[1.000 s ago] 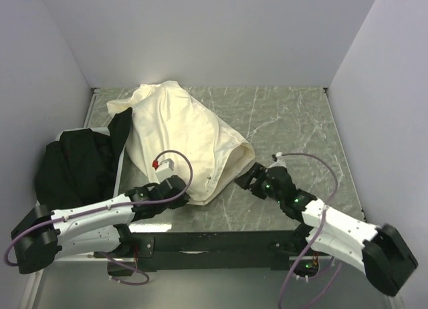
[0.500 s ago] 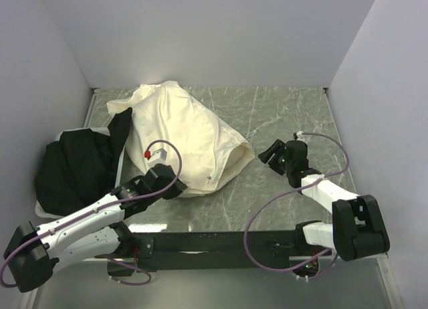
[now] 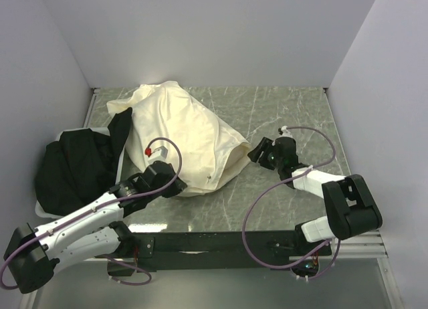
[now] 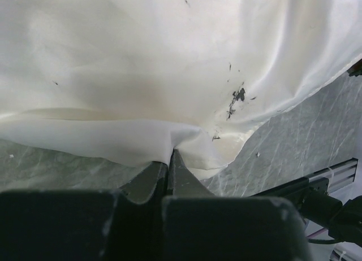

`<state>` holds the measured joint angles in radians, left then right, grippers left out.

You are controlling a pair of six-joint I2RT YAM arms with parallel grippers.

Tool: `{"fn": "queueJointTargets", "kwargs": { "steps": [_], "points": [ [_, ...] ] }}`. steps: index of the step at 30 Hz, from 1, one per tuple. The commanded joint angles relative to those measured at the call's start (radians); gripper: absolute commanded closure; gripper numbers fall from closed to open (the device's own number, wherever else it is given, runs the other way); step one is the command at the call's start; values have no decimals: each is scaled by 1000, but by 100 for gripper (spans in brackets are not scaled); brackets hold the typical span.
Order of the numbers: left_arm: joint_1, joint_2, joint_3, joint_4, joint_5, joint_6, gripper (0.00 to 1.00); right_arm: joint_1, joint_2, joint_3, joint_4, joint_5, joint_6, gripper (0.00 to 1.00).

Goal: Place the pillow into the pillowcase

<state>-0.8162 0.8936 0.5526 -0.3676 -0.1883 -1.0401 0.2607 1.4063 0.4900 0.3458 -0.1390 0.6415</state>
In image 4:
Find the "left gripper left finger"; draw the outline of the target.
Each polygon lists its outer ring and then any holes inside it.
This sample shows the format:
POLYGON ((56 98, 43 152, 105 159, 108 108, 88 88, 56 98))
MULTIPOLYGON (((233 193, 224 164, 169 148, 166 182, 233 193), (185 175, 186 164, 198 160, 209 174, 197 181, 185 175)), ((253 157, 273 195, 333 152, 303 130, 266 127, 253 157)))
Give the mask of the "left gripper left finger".
POLYGON ((1 193, 2 260, 158 260, 167 165, 118 189, 1 193))

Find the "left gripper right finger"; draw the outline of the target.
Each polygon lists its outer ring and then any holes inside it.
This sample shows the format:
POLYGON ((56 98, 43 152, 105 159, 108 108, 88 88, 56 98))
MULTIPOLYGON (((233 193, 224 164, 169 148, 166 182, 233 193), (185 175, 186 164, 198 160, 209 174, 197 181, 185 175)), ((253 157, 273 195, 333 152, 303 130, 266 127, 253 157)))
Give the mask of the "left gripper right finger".
POLYGON ((178 150, 162 200, 163 260, 312 260, 304 224, 280 197, 216 197, 178 150))

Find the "cream pillowcase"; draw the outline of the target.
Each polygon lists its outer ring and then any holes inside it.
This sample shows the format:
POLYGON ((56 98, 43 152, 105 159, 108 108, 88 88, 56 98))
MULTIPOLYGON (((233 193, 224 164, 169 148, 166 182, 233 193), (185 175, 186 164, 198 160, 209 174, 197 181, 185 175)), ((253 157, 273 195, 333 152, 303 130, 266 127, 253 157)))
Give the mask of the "cream pillowcase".
POLYGON ((1 0, 1 138, 200 179, 361 58, 361 0, 1 0))

